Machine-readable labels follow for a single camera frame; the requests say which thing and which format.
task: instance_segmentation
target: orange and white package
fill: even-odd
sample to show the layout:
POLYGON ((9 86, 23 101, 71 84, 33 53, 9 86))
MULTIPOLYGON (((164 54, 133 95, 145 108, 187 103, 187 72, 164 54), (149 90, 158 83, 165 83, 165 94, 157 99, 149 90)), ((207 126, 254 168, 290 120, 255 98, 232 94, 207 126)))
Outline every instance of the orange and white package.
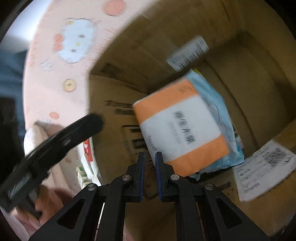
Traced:
POLYGON ((176 174, 191 175, 229 149, 204 100, 186 78, 133 105, 151 158, 162 152, 176 174))

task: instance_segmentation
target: qr code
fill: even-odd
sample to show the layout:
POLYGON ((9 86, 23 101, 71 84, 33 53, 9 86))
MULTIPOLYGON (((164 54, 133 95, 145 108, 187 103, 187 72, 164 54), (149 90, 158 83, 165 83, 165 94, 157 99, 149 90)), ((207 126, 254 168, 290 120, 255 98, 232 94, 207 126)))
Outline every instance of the qr code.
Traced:
POLYGON ((286 154, 281 149, 277 148, 273 152, 269 152, 263 157, 273 168, 276 167, 280 161, 285 159, 286 154))

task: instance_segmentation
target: barcode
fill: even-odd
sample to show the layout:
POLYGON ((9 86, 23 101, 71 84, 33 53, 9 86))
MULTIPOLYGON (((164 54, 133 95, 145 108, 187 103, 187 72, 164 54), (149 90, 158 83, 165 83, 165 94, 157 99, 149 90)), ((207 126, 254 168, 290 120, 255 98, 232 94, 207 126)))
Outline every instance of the barcode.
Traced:
POLYGON ((197 60, 199 57, 204 55, 204 51, 202 49, 195 50, 191 55, 187 57, 183 62, 179 64, 179 67, 184 69, 187 65, 190 63, 193 63, 195 60, 197 60))
POLYGON ((280 161, 285 159, 286 154, 281 149, 277 148, 263 157, 271 165, 271 167, 276 167, 280 161))

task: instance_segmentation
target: orange stripe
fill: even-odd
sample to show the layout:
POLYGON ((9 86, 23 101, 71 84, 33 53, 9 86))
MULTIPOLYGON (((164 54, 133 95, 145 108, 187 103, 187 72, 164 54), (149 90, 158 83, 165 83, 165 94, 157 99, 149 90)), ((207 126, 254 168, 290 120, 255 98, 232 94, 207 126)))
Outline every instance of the orange stripe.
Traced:
POLYGON ((135 103, 133 109, 139 124, 160 111, 193 95, 198 95, 191 82, 185 77, 135 103))
POLYGON ((212 140, 175 160, 169 161, 167 164, 173 166, 176 174, 187 177, 212 164, 228 153, 229 149, 224 137, 220 135, 215 140, 212 140))

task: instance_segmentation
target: cardboard box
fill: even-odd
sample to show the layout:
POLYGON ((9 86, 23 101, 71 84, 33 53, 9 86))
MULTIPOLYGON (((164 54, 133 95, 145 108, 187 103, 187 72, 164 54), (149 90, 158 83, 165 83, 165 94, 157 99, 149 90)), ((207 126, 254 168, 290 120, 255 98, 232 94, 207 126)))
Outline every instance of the cardboard box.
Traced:
MULTIPOLYGON (((105 118, 104 130, 94 137, 103 181, 124 174, 137 153, 147 151, 130 105, 193 67, 222 95, 250 156, 296 118, 295 66, 296 41, 263 0, 156 1, 118 35, 91 72, 90 111, 105 118), (208 52, 175 72, 166 59, 196 36, 208 52)), ((295 150, 296 124, 291 125, 275 139, 295 150)), ((176 240, 174 205, 155 196, 154 170, 147 167, 145 200, 126 206, 125 225, 135 241, 176 240)), ((244 203, 232 170, 208 181, 224 185, 223 192, 268 235, 296 211, 295 173, 244 203)))

